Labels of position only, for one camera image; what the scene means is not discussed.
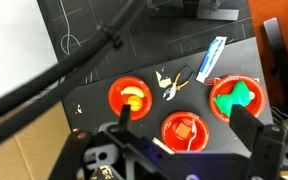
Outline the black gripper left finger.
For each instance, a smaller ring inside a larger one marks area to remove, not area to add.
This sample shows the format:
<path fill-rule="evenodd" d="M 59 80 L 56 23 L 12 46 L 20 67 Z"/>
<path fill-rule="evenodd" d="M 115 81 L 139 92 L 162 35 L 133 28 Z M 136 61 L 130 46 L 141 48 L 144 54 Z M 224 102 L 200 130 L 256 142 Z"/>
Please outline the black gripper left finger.
<path fill-rule="evenodd" d="M 121 109 L 119 126 L 124 130 L 131 129 L 131 106 L 124 104 Z"/>

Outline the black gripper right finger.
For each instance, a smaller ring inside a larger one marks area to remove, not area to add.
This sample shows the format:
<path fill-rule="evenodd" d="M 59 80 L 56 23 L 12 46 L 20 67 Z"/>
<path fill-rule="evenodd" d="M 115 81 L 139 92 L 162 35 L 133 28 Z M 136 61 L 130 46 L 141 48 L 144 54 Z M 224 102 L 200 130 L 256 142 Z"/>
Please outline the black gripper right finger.
<path fill-rule="evenodd" d="M 264 125 L 241 105 L 233 105 L 229 127 L 241 140 L 244 146 L 252 151 L 257 135 Z"/>

